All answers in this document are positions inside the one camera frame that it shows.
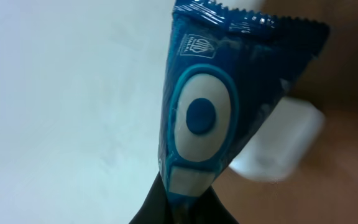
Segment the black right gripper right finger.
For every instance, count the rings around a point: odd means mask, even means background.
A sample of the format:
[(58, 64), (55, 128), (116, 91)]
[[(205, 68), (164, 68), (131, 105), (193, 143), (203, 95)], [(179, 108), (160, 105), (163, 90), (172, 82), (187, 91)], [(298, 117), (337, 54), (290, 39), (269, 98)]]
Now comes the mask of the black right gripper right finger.
[(209, 187), (194, 204), (194, 224), (238, 224), (238, 221)]

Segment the blue Oreo cookie pack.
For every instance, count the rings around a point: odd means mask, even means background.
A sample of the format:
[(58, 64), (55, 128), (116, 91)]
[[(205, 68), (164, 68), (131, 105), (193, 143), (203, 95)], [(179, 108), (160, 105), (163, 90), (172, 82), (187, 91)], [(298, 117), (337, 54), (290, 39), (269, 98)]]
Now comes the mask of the blue Oreo cookie pack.
[(163, 88), (158, 166), (185, 221), (328, 39), (327, 24), (177, 0)]

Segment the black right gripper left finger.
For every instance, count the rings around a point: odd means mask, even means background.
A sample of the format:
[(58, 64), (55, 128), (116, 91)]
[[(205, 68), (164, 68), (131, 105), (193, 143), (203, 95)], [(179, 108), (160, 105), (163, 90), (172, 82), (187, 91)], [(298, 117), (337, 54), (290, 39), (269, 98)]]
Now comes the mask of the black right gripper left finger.
[(140, 210), (129, 224), (173, 224), (172, 211), (160, 173), (157, 174)]

